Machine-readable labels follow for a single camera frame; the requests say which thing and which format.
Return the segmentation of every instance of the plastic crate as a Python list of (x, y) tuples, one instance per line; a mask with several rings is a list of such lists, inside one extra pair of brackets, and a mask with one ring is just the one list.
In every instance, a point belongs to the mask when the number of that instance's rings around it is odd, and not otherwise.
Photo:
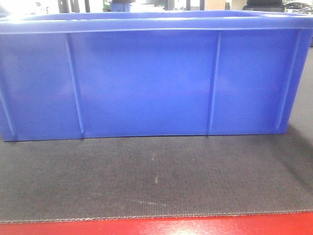
[(0, 21), (5, 141), (282, 134), (313, 18), (249, 11)]

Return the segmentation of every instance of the textured mat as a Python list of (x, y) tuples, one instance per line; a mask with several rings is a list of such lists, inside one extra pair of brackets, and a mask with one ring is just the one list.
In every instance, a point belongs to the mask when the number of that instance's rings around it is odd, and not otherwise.
[(313, 211), (312, 74), (285, 135), (0, 142), (0, 221)]

